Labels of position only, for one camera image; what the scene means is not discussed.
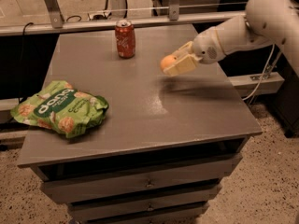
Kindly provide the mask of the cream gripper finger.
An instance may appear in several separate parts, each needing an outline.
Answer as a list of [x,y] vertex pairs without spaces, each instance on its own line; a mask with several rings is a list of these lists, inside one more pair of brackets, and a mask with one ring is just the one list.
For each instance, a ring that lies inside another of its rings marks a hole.
[[185,74],[195,69],[200,61],[201,58],[187,54],[183,57],[177,58],[174,63],[163,70],[163,73],[170,77]]
[[173,52],[174,56],[180,58],[187,54],[193,54],[192,44],[192,41],[187,42],[182,47]]

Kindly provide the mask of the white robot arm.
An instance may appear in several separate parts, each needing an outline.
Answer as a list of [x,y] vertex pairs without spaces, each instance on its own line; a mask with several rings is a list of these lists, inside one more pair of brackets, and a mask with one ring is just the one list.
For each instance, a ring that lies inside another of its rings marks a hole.
[[198,34],[161,60],[170,77],[211,64],[241,50],[276,45],[299,75],[299,15],[291,0],[249,0],[245,14]]

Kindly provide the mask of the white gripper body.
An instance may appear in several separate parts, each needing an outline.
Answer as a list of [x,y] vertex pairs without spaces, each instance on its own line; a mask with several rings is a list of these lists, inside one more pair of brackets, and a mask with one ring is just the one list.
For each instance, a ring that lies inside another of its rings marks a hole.
[[215,26],[198,34],[193,40],[192,49],[204,64],[216,63],[225,57]]

